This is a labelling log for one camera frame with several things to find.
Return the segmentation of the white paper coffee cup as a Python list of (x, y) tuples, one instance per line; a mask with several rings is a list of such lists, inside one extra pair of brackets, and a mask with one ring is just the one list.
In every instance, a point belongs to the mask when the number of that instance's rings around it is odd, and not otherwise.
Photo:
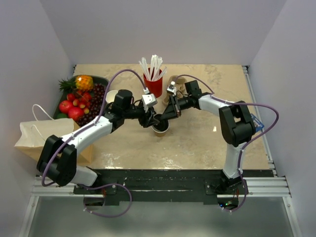
[(152, 126), (155, 136), (163, 137), (169, 130), (169, 122), (167, 120), (162, 120), (158, 124)]

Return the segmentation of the black plastic cup lid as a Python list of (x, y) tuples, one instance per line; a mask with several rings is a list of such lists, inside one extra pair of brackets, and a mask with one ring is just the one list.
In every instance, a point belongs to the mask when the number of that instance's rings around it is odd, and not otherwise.
[(160, 120), (160, 124), (154, 125), (153, 128), (158, 132), (167, 131), (169, 128), (169, 122), (166, 119)]

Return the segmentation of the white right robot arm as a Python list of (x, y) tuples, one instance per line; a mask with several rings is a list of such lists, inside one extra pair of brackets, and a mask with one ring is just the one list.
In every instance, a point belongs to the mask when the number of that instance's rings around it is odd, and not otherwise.
[(187, 95), (178, 99), (176, 83), (172, 81), (167, 87), (169, 102), (158, 119), (158, 125), (160, 128), (166, 127), (169, 120), (180, 117), (181, 112), (189, 108), (217, 115), (220, 120), (222, 137), (227, 143), (227, 152), (220, 181), (215, 190), (231, 194), (241, 183), (243, 146), (252, 139), (256, 132), (249, 109), (243, 101), (236, 104), (229, 101), (221, 102), (211, 93), (203, 93), (196, 80), (185, 83), (185, 88)]

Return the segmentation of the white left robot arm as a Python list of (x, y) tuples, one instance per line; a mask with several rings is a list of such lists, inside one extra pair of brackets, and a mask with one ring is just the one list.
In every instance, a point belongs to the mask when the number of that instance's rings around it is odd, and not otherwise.
[(69, 183), (83, 185), (92, 194), (100, 192), (102, 181), (98, 174), (91, 168), (78, 166), (78, 155), (98, 139), (116, 131), (126, 119), (137, 119), (143, 128), (158, 123), (153, 108), (157, 100), (152, 93), (142, 95), (138, 105), (134, 105), (132, 99), (131, 91), (119, 90), (114, 101), (85, 126), (62, 137), (49, 136), (37, 163), (42, 179), (48, 177), (52, 184), (61, 187)]

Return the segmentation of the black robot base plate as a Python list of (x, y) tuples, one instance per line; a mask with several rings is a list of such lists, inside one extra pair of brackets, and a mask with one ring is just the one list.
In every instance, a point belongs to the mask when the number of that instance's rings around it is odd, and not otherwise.
[(49, 175), (51, 184), (63, 187), (74, 183), (77, 195), (105, 194), (110, 205), (121, 201), (202, 202), (215, 204), (217, 195), (248, 194), (249, 177), (272, 177), (268, 170), (246, 170), (227, 178), (222, 170), (188, 169), (88, 169), (97, 179), (92, 185), (72, 181), (73, 172)]

